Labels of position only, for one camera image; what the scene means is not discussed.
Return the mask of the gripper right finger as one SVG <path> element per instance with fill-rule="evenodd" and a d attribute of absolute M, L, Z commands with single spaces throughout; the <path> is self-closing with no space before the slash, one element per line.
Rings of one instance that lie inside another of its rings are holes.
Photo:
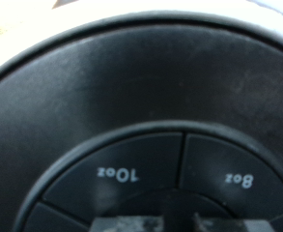
<path fill-rule="evenodd" d="M 271 232 L 265 219 L 238 219 L 193 216 L 193 232 Z"/>

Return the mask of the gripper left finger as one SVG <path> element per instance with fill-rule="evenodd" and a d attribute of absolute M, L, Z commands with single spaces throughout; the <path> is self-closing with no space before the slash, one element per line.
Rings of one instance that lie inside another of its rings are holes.
<path fill-rule="evenodd" d="M 92 223 L 92 232 L 163 232 L 163 217 L 119 216 L 97 217 Z"/>

